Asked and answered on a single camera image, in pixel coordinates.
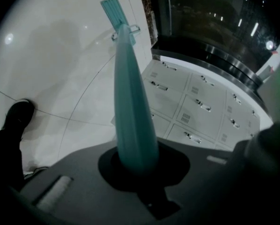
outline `air vent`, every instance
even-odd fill
[[[227,112],[232,113],[233,112],[233,108],[231,106],[227,107]]]
[[[154,77],[154,78],[156,78],[156,77],[157,77],[157,75],[158,75],[158,73],[152,72],[152,73],[151,73],[151,75],[150,75],[150,77]]]
[[[226,139],[227,139],[227,135],[226,134],[222,134],[221,141],[226,142]]]
[[[186,114],[186,113],[184,113],[183,115],[182,115],[182,122],[184,122],[184,123],[189,123],[189,119],[190,119],[190,115],[188,115],[188,114]]]
[[[198,88],[197,87],[192,87],[192,92],[194,93],[194,94],[198,94]]]

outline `black shoe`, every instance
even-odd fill
[[[27,99],[17,100],[9,109],[2,129],[22,137],[24,129],[30,123],[35,106]]]

